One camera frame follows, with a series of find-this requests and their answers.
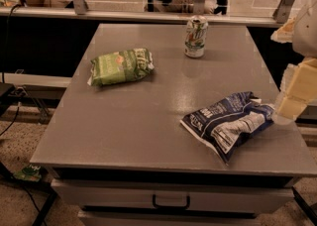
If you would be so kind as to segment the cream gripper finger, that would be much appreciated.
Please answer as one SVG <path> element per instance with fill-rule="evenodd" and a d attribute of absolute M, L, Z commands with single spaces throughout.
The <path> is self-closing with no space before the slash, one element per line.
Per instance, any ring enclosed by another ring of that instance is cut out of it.
<path fill-rule="evenodd" d="M 307 105 L 317 98 L 317 59 L 305 58 L 284 71 L 280 92 L 274 105 L 277 119 L 296 120 Z"/>
<path fill-rule="evenodd" d="M 291 43 L 294 33 L 294 23 L 294 18 L 289 19 L 283 26 L 272 33 L 270 39 L 281 44 Z"/>

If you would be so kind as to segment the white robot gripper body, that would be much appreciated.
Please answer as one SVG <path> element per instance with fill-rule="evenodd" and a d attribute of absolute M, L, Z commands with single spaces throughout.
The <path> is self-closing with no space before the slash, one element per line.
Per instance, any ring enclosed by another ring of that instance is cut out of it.
<path fill-rule="evenodd" d="M 293 49 L 305 57 L 317 57 L 317 1 L 310 1 L 297 14 Z"/>

